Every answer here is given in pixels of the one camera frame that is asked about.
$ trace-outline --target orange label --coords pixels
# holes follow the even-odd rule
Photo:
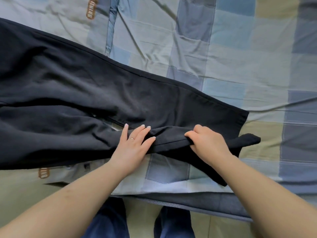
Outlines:
[[[50,176],[50,169],[49,168],[40,168],[39,169],[39,178],[45,179]]]
[[[89,0],[88,2],[86,17],[90,20],[93,20],[95,18],[97,3],[98,3],[98,0]]]

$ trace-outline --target person's leg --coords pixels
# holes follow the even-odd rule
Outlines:
[[[154,224],[154,238],[195,238],[190,212],[164,206]]]
[[[129,238],[124,202],[109,197],[81,238]]]

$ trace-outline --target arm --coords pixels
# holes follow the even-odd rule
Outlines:
[[[185,136],[228,183],[264,237],[317,237],[316,208],[233,156],[220,134],[196,125]]]
[[[6,238],[73,238],[84,234],[91,220],[122,179],[141,163],[155,137],[142,144],[150,128],[140,126],[120,143],[108,163],[45,198],[0,229]]]

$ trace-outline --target person's right arm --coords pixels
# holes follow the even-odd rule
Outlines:
[[[233,156],[221,134],[196,125],[185,136],[228,183],[264,237],[317,237],[317,209]]]

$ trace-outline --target floor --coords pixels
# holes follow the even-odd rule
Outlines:
[[[44,185],[38,170],[0,171],[0,227],[59,188]],[[161,206],[140,200],[125,200],[131,238],[152,238]],[[258,237],[250,223],[191,212],[196,238]]]

